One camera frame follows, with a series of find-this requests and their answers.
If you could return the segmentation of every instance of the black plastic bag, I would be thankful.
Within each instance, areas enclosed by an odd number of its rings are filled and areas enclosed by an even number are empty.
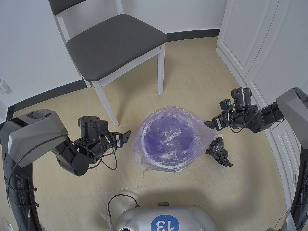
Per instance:
[[[233,166],[228,159],[229,153],[224,149],[224,141],[222,137],[214,139],[205,153],[211,155],[220,165],[225,167]]]

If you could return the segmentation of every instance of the black baseboard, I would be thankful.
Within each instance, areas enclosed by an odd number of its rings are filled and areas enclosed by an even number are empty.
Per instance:
[[[22,109],[27,108],[31,105],[34,105],[34,104],[46,101],[46,100],[51,99],[51,98],[55,98],[55,97],[73,92],[73,91],[76,91],[76,90],[80,90],[80,89],[83,89],[83,88],[87,88],[87,85],[84,82],[84,80],[81,79],[81,80],[77,80],[73,83],[69,83],[69,84],[66,84],[64,86],[57,87],[57,88],[54,88],[52,90],[43,92],[43,93],[38,94],[34,97],[25,99],[25,100],[23,100],[23,101],[21,101],[17,104],[14,104],[14,105],[12,105],[8,108],[6,120],[12,119],[14,112],[16,112],[18,110],[22,110]]]
[[[182,39],[196,39],[205,37],[217,37],[220,29],[205,29],[205,30],[193,30],[184,32],[167,33],[167,42],[177,41]]]

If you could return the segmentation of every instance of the cabinet handle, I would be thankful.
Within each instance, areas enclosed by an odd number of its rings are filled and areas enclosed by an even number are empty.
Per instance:
[[[294,186],[295,186],[295,187],[297,186],[296,176],[297,176],[297,174],[294,174],[294,175],[293,175],[293,183],[294,183]]]

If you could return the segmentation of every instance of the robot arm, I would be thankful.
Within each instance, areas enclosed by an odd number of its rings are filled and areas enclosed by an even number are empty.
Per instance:
[[[231,94],[235,107],[229,99],[223,100],[220,102],[222,113],[212,121],[204,122],[206,126],[218,131],[225,127],[240,130],[248,128],[257,133],[285,118],[298,138],[301,144],[298,184],[281,230],[302,230],[308,219],[308,96],[299,88],[291,88],[279,96],[276,102],[258,110],[257,105],[251,105],[251,90],[248,87],[234,89]]]
[[[32,163],[52,151],[59,165],[74,175],[84,175],[111,147],[121,148],[131,134],[109,132],[107,121],[96,116],[79,118],[81,138],[74,144],[56,112],[38,110],[0,125],[7,197],[20,231],[45,230],[40,224],[33,187]]]

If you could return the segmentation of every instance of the white chair frame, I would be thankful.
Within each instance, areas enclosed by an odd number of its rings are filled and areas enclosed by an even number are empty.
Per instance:
[[[118,14],[123,14],[123,7],[121,0],[115,0],[116,2],[116,8]],[[60,32],[62,33],[62,37],[64,38],[64,43],[66,44],[67,41],[70,40],[70,36],[68,34],[68,31],[66,29],[66,26],[64,24],[63,17],[61,15],[62,13],[59,13],[55,16],[55,20],[58,21],[59,25],[58,27]],[[156,47],[155,49],[145,53],[144,55],[132,60],[128,64],[125,64],[123,67],[119,68],[118,70],[114,71],[110,75],[100,79],[99,81],[92,81],[92,85],[96,90],[96,93],[98,97],[100,98],[103,106],[105,107],[108,115],[111,118],[111,121],[113,124],[117,127],[119,125],[119,122],[117,118],[115,117],[110,104],[106,98],[106,95],[103,91],[103,87],[106,86],[108,83],[112,82],[116,78],[120,77],[121,75],[125,74],[126,72],[130,71],[134,67],[137,67],[139,64],[145,62],[146,60],[150,59],[153,56],[157,55],[157,93],[161,95],[164,90],[164,63],[165,63],[165,44],[160,45],[159,47]],[[79,72],[78,68],[75,66],[77,72],[79,73],[80,77],[82,77],[81,73]],[[87,82],[84,79],[86,85],[88,88],[91,87],[91,84]]]

